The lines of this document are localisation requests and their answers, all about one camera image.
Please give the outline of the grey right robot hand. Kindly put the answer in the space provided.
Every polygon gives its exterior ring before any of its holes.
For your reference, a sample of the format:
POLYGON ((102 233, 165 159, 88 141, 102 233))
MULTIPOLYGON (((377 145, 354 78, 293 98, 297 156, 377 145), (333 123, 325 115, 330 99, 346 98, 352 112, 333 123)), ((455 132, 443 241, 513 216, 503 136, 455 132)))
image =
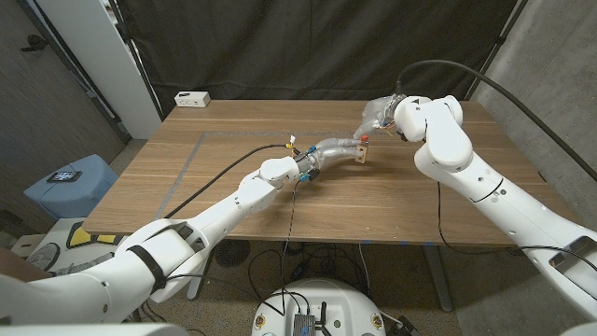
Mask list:
POLYGON ((393 94, 367 102, 362 112, 362 123, 354 132, 354 139, 390 125, 395 119, 397 105, 405 98, 405 94, 393 94))

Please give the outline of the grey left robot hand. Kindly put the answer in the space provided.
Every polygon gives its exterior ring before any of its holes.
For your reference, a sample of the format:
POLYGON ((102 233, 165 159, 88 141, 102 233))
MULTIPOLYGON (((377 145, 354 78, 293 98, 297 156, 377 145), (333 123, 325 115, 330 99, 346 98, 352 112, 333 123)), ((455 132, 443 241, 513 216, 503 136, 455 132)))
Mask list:
POLYGON ((322 170, 339 159, 361 159, 364 152, 358 147, 361 141, 352 138, 327 138, 295 158, 298 171, 305 175, 313 170, 322 170))

